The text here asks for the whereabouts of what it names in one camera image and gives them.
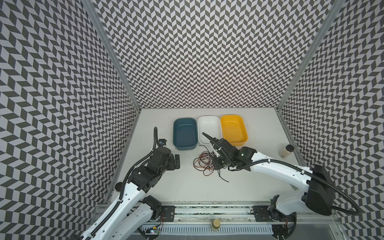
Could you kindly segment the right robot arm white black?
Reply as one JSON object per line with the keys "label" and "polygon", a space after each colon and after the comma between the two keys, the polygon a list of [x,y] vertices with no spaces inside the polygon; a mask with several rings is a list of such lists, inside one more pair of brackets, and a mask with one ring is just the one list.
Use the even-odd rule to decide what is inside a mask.
{"label": "right robot arm white black", "polygon": [[280,221],[302,211],[312,211],[323,216],[330,216],[333,211],[352,216],[363,212],[351,197],[332,183],[330,175],[320,165],[310,168],[289,164],[252,148],[237,149],[225,139],[213,138],[210,143],[216,153],[214,166],[218,169],[262,173],[294,188],[291,193],[277,194],[272,198],[267,213],[273,221]]}

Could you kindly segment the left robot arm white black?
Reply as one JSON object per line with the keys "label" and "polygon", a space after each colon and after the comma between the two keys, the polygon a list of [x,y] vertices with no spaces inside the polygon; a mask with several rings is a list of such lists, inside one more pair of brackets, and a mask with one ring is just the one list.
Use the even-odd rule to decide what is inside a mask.
{"label": "left robot arm white black", "polygon": [[148,191],[165,172],[180,168],[179,155],[173,155],[166,143],[154,128],[151,152],[129,169],[120,194],[104,213],[82,234],[72,235],[72,240],[126,240],[143,224],[161,218],[162,203]]}

